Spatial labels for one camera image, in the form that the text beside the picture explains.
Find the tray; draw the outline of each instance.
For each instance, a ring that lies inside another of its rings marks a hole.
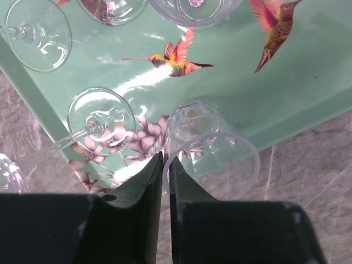
[[[12,2],[3,0],[3,23]],[[207,98],[262,150],[352,109],[350,10],[351,1],[303,1],[296,7],[287,41],[254,73],[266,34],[243,1],[223,23],[196,30],[187,59],[214,67],[166,77],[150,62],[121,59],[163,53],[167,42],[177,44],[183,27],[161,17],[150,4],[130,23],[106,26],[72,1],[62,8],[73,37],[72,51],[62,67],[51,73],[26,69],[3,38],[0,67],[53,141],[68,135],[67,110],[73,97],[98,86],[122,95],[141,124],[160,127],[177,103]],[[75,168],[77,161],[87,159],[73,149],[67,148],[63,155]],[[158,151],[157,145],[151,150],[136,160],[126,158],[137,156],[134,151],[100,164],[89,160],[76,174],[90,191],[106,193],[141,170]]]

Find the marble surface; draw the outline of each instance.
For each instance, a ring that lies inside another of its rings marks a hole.
[[[50,139],[0,72],[0,150],[11,159],[50,144]],[[352,112],[261,151],[258,182],[243,200],[300,204],[313,222],[329,264],[352,263]],[[218,175],[201,183],[217,197],[232,186]],[[30,174],[41,193],[86,193],[63,157],[55,155]],[[168,196],[162,197],[157,263],[171,261]]]

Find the hummingbird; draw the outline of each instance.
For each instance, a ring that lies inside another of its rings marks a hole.
[[[114,2],[105,2],[104,0],[79,0],[81,4],[98,20],[106,25],[112,25],[111,20],[115,18],[112,14],[116,5]],[[59,0],[51,9],[62,7],[71,2],[71,0]]]
[[[268,33],[263,55],[255,72],[259,71],[278,51],[291,32],[293,13],[302,0],[284,3],[283,0],[249,0],[260,27]]]
[[[171,42],[167,43],[164,49],[164,56],[159,53],[155,53],[149,58],[141,59],[144,61],[150,61],[156,68],[170,67],[169,76],[179,77],[187,75],[194,70],[198,70],[205,67],[213,67],[211,64],[200,64],[194,62],[188,62],[186,60],[187,52],[189,47],[193,43],[194,28],[189,27],[188,31],[181,40],[178,42],[176,47]]]

